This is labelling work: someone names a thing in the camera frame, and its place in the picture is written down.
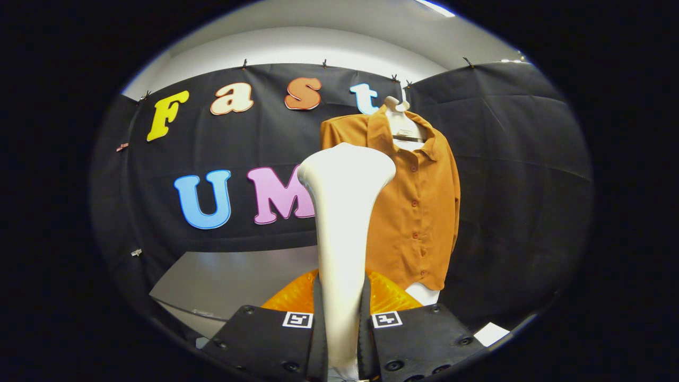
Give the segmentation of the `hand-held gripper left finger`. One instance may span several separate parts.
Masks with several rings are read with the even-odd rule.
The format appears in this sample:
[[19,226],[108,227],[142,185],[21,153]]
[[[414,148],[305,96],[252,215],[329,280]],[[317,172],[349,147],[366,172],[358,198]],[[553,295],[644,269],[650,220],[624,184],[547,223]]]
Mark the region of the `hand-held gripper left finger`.
[[202,350],[259,381],[326,381],[329,360],[319,271],[298,276],[261,307],[240,307]]

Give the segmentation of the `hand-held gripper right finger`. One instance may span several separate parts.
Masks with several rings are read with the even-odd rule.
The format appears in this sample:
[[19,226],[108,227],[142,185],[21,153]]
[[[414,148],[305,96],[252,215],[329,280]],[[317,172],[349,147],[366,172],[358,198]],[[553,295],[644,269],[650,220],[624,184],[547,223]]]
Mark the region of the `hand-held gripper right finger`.
[[486,354],[485,346],[446,306],[423,306],[377,272],[365,274],[359,312],[362,380],[429,379],[460,370]]

